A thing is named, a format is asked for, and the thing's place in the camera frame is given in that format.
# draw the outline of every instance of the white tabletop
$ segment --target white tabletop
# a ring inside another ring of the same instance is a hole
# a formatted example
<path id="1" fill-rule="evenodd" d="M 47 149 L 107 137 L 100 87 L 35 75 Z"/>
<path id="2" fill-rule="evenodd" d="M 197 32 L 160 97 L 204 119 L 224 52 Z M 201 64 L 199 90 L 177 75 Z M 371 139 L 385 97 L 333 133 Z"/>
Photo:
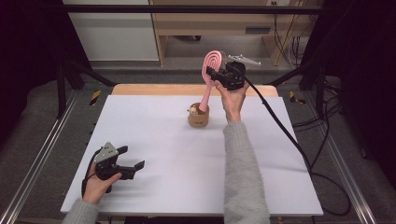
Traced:
<path id="1" fill-rule="evenodd" d="M 120 180 L 100 203 L 113 216 L 221 216 L 224 196 L 224 136 L 227 124 L 219 96 L 209 100 L 206 127 L 192 128 L 187 109 L 202 96 L 110 95 L 64 200 L 70 211 L 80 198 L 93 153 L 107 141 L 128 146 L 118 165 L 145 168 L 134 180 Z M 267 97 L 285 127 L 292 131 L 283 99 Z M 304 160 L 271 118 L 259 97 L 247 97 L 242 119 L 247 125 L 262 171 L 272 216 L 323 215 Z"/>

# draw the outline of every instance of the gray sleeve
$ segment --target gray sleeve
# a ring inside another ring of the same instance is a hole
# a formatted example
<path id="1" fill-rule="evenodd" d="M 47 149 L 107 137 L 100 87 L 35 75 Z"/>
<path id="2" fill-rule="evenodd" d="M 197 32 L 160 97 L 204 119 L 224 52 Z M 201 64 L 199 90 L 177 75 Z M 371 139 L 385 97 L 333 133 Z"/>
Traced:
<path id="1" fill-rule="evenodd" d="M 64 218 L 63 224 L 94 224 L 99 209 L 97 205 L 77 200 Z"/>
<path id="2" fill-rule="evenodd" d="M 269 224 L 262 175 L 243 122 L 224 128 L 226 167 L 224 222 L 226 224 Z"/>

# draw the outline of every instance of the hand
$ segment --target hand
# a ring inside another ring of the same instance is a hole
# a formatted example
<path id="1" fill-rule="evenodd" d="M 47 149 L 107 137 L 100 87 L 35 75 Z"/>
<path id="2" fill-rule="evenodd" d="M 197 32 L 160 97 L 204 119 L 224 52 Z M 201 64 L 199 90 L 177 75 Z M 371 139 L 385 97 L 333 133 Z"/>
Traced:
<path id="1" fill-rule="evenodd" d="M 236 91 L 227 91 L 217 80 L 215 81 L 215 86 L 221 94 L 221 101 L 227 121 L 241 121 L 241 109 L 249 87 L 248 83 L 245 82 L 244 87 Z"/>
<path id="2" fill-rule="evenodd" d="M 87 187 L 85 188 L 84 196 L 82 197 L 82 201 L 91 204 L 99 204 L 108 187 L 116 183 L 122 176 L 121 173 L 118 173 L 107 180 L 101 180 L 97 175 L 95 175 L 95 167 L 96 164 L 93 163 L 88 175 L 90 178 L 87 181 Z"/>

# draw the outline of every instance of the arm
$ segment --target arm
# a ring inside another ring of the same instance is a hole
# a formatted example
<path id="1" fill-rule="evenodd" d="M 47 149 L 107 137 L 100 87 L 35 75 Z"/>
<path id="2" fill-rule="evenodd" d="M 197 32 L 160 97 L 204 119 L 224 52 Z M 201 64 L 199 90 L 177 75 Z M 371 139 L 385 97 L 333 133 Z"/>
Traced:
<path id="1" fill-rule="evenodd" d="M 216 81 L 228 125 L 224 128 L 226 167 L 224 222 L 226 224 L 269 224 L 262 175 L 256 154 L 248 139 L 241 109 L 248 84 L 237 91 L 227 91 Z"/>
<path id="2" fill-rule="evenodd" d="M 108 187 L 116 183 L 121 174 L 115 174 L 107 180 L 101 180 L 95 174 L 95 166 L 90 168 L 87 186 L 82 200 L 77 200 L 64 218 L 63 224 L 94 224 L 99 213 L 98 204 Z"/>

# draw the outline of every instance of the person's left hand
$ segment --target person's left hand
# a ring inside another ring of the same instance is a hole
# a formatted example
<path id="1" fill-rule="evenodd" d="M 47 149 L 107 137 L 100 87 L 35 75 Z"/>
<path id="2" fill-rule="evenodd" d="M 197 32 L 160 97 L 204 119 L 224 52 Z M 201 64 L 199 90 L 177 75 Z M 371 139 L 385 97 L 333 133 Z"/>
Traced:
<path id="1" fill-rule="evenodd" d="M 82 197 L 82 201 L 91 204 L 99 204 L 108 187 L 116 183 L 122 176 L 121 173 L 118 173 L 107 180 L 101 180 L 97 175 L 95 175 L 95 167 L 96 163 L 93 163 L 88 175 L 90 178 L 87 181 L 84 196 Z"/>

